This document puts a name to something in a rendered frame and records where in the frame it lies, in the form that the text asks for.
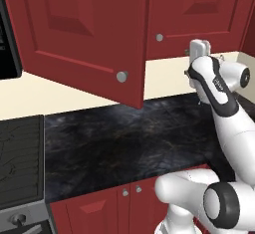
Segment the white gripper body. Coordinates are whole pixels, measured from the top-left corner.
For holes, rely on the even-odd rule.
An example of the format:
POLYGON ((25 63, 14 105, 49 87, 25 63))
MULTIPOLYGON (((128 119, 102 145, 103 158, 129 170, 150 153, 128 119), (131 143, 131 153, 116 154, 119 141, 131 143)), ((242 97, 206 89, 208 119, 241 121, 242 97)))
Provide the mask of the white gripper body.
POLYGON ((211 45, 207 40, 195 39, 189 43, 189 62, 192 63, 196 58, 209 56, 211 45))

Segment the red base cabinet door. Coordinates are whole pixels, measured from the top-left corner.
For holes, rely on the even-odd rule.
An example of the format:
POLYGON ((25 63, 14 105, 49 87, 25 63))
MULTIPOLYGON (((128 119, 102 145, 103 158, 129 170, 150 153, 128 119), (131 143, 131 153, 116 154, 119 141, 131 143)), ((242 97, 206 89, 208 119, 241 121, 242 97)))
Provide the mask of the red base cabinet door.
POLYGON ((58 234, 128 234, 129 186, 51 203, 58 234))
POLYGON ((167 205, 158 200, 154 192, 155 177, 133 182, 130 185, 129 234, 153 234, 165 217, 167 205), (140 193, 135 192, 139 185, 140 193))

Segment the black microwave oven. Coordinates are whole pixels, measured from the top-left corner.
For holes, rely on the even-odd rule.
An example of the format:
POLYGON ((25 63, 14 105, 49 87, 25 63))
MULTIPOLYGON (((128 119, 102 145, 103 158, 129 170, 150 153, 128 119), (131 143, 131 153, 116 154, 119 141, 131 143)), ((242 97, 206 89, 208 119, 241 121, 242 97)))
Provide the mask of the black microwave oven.
POLYGON ((0 0, 0 80, 20 78, 22 72, 6 1, 0 0))

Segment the black hob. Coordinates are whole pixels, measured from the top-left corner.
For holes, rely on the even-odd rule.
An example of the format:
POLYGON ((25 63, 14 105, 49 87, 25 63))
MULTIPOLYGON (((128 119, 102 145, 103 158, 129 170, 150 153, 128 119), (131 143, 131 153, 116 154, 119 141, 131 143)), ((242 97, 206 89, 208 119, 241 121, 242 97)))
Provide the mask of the black hob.
POLYGON ((44 117, 0 120, 0 210, 44 198, 44 117))

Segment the grey oven front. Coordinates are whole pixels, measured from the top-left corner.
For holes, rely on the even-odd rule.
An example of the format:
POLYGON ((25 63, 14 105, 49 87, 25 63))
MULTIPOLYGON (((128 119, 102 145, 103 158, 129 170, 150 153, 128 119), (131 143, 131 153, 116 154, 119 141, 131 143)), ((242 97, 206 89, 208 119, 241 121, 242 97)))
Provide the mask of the grey oven front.
POLYGON ((44 200, 0 210, 0 234, 58 234, 52 215, 44 200), (25 214, 26 223, 17 227, 10 218, 14 214, 25 214))

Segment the black oven knob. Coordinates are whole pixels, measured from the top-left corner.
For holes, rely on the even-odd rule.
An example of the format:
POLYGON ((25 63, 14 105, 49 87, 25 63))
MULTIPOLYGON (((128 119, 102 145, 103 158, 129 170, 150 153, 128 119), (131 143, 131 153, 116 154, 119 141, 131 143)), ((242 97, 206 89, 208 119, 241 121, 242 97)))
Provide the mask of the black oven knob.
POLYGON ((11 216, 10 221, 13 225, 21 227, 26 223, 26 215, 20 213, 14 214, 11 216))

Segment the red wall cabinet door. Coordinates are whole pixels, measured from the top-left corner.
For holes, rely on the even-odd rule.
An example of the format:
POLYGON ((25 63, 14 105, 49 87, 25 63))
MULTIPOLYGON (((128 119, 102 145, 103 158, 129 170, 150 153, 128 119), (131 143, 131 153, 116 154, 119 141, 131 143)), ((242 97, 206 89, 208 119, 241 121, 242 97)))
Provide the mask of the red wall cabinet door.
POLYGON ((148 0, 5 1, 26 72, 142 107, 148 0))
POLYGON ((207 40, 214 53, 240 48, 253 0, 149 0, 150 60, 181 57, 193 39, 207 40), (163 40, 157 42, 156 34, 163 40))

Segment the red wall cabinet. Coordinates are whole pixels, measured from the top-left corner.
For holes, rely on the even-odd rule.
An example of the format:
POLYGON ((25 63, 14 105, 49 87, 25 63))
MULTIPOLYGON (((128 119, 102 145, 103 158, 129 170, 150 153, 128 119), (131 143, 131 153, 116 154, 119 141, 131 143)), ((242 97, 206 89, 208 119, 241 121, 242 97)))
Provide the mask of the red wall cabinet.
POLYGON ((255 58, 255 0, 253 0, 240 51, 255 58))

